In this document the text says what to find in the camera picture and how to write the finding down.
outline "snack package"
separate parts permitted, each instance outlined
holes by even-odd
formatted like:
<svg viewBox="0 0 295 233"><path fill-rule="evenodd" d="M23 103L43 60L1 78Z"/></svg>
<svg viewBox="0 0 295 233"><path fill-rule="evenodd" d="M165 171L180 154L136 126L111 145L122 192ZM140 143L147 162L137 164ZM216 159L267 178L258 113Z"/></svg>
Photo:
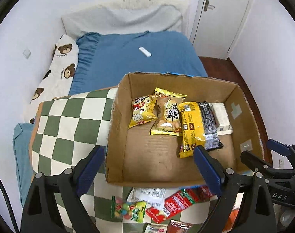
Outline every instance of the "snack package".
<svg viewBox="0 0 295 233"><path fill-rule="evenodd" d="M111 205L111 219L124 218L127 220L132 220L137 223L143 222L143 217L145 215L146 202L127 202L119 197L112 197Z"/></svg>
<svg viewBox="0 0 295 233"><path fill-rule="evenodd" d="M144 233L166 233L167 227L160 225L147 225Z"/></svg>
<svg viewBox="0 0 295 233"><path fill-rule="evenodd" d="M131 201L146 201L151 206L162 210L165 205L165 188L134 188Z"/></svg>
<svg viewBox="0 0 295 233"><path fill-rule="evenodd" d="M229 122L227 110L224 103L209 103L211 111L213 113L216 131L218 135L231 134L233 132L232 126Z"/></svg>
<svg viewBox="0 0 295 233"><path fill-rule="evenodd" d="M157 95L147 95L132 101L132 118L128 128L157 119L153 114Z"/></svg>
<svg viewBox="0 0 295 233"><path fill-rule="evenodd" d="M150 207L146 209L148 216L156 223L162 223L168 218L182 212L200 200L194 189L182 189L165 199L163 210Z"/></svg>
<svg viewBox="0 0 295 233"><path fill-rule="evenodd" d="M238 212L239 212L239 208L232 210L222 232L228 232L232 229L232 227L234 226L235 220L237 218Z"/></svg>
<svg viewBox="0 0 295 233"><path fill-rule="evenodd" d="M158 120L151 129L151 135L168 134L182 136L182 127L177 106L184 101L186 95L172 93L156 88L158 105Z"/></svg>
<svg viewBox="0 0 295 233"><path fill-rule="evenodd" d="M223 147L209 103L181 103L177 108L181 112L183 130L180 158L193 156L198 145L204 146L207 151Z"/></svg>
<svg viewBox="0 0 295 233"><path fill-rule="evenodd" d="M198 194L199 194L199 198L202 201L209 199L213 196L213 194L211 193L211 191L207 185L198 187Z"/></svg>
<svg viewBox="0 0 295 233"><path fill-rule="evenodd" d="M167 228L167 233L186 233L191 227L192 224L190 223L171 220Z"/></svg>

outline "white pillow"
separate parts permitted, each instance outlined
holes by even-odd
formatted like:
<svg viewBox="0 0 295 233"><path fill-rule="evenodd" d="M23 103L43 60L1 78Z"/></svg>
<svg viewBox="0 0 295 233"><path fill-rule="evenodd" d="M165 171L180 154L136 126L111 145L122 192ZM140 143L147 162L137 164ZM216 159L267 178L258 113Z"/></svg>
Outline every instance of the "white pillow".
<svg viewBox="0 0 295 233"><path fill-rule="evenodd" d="M63 15L67 35L77 39L87 32L130 34L177 31L186 35L187 0L119 0L100 3Z"/></svg>

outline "wooden floor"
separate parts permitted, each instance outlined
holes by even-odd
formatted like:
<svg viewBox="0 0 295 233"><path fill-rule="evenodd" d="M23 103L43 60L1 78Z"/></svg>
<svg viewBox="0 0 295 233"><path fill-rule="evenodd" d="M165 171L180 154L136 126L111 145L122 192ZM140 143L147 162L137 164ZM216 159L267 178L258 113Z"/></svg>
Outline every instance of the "wooden floor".
<svg viewBox="0 0 295 233"><path fill-rule="evenodd" d="M265 161L272 164L271 152L270 150L266 148L266 142L268 140L268 136L267 136L267 132L265 129L262 116L260 114L260 111L256 105L256 102L247 84L245 83L242 76L236 69L235 65L232 63L230 59L220 60L220 59L214 59L214 58L200 57L200 60L202 61L204 68L206 69L209 77L236 82L242 88L249 102L249 105L254 114L257 126L260 131L260 136L261 136L263 147L264 147Z"/></svg>

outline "door handle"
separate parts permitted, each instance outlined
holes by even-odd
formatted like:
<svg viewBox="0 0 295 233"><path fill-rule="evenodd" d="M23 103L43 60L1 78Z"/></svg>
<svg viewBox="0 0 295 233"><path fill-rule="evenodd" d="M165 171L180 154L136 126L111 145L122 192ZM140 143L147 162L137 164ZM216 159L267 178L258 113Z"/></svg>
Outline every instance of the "door handle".
<svg viewBox="0 0 295 233"><path fill-rule="evenodd" d="M207 11L208 8L209 9L214 9L215 8L215 6L210 5L209 2L210 2L209 0L206 0L206 2L204 3L204 11Z"/></svg>

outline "white snack bag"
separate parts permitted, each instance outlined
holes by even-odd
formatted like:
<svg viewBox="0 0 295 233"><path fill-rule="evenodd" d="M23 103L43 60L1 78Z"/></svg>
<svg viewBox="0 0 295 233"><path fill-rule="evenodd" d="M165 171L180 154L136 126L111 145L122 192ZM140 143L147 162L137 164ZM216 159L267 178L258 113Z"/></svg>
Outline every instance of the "white snack bag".
<svg viewBox="0 0 295 233"><path fill-rule="evenodd" d="M162 210L165 205L165 194L164 188L134 188L132 201L146 201L154 208Z"/></svg>
<svg viewBox="0 0 295 233"><path fill-rule="evenodd" d="M164 225L147 225L144 233L165 233L167 227Z"/></svg>

